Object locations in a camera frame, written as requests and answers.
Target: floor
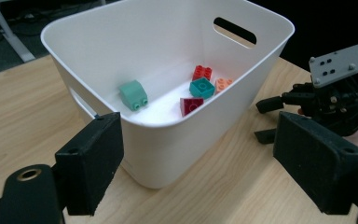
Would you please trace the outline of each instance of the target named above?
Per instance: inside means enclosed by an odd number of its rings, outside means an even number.
[[[48,55],[48,51],[40,40],[40,34],[46,25],[59,18],[99,6],[99,1],[93,1],[83,4],[66,4],[49,11],[27,9],[21,13],[21,17],[7,20],[7,23],[12,32],[37,59]],[[23,64],[22,59],[2,36],[0,27],[0,72],[20,64]]]

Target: red lego brick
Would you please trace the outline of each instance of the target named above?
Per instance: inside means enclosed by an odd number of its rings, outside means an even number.
[[[206,77],[206,79],[210,81],[211,76],[212,76],[212,69],[210,67],[202,67],[201,65],[197,65],[196,69],[194,69],[192,81],[202,77]]]
[[[218,78],[214,83],[215,93],[219,93],[220,91],[227,88],[232,83],[232,79]]]
[[[186,116],[191,111],[197,109],[200,105],[203,105],[202,97],[181,98],[180,99],[180,108],[182,111],[182,117]]]

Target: screw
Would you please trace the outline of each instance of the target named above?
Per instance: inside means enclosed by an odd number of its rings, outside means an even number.
[[[335,104],[337,102],[337,97],[336,96],[330,97],[330,102]]]
[[[350,63],[350,66],[348,67],[349,70],[354,70],[356,68],[356,64]]]

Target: table surface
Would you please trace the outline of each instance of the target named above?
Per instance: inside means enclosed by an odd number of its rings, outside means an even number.
[[[310,82],[310,73],[278,59],[255,102]],[[296,111],[286,106],[285,111]],[[177,181],[146,189],[121,167],[94,217],[72,223],[355,223],[321,213],[261,145],[254,132],[275,128],[278,111],[259,114],[255,103],[235,126]],[[54,153],[85,123],[50,56],[0,73],[0,197],[6,178],[22,167],[55,163]]]

